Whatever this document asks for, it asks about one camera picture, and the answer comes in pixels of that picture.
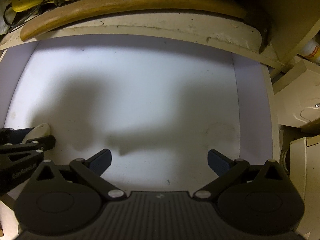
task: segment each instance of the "white object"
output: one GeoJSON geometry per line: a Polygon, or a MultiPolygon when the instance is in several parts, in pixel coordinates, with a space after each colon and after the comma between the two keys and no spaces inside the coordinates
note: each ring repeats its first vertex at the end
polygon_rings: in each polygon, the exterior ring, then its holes
{"type": "Polygon", "coordinates": [[[273,84],[278,122],[320,133],[320,67],[306,59],[273,84]]]}
{"type": "Polygon", "coordinates": [[[313,63],[320,64],[320,45],[313,37],[308,43],[300,50],[299,54],[313,63]]]}
{"type": "Polygon", "coordinates": [[[320,136],[304,137],[290,143],[290,179],[305,204],[297,232],[308,240],[320,238],[319,151],[320,136]]]}
{"type": "Polygon", "coordinates": [[[41,123],[26,134],[22,143],[26,143],[30,139],[50,135],[50,132],[50,126],[47,123],[41,123]]]}
{"type": "Polygon", "coordinates": [[[110,148],[113,163],[102,177],[127,193],[192,193],[216,177],[207,165],[208,150],[236,159],[243,147],[242,158],[261,164],[276,145],[259,63],[153,37],[40,41],[19,80],[6,126],[39,122],[51,125],[57,144],[46,158],[57,164],[110,148]]]}
{"type": "MultiPolygon", "coordinates": [[[[9,26],[3,20],[4,10],[9,3],[11,3],[11,0],[0,0],[0,35],[6,34],[9,30],[9,26]]],[[[9,23],[13,22],[16,14],[17,13],[12,10],[11,7],[6,11],[5,16],[9,23]]]]}

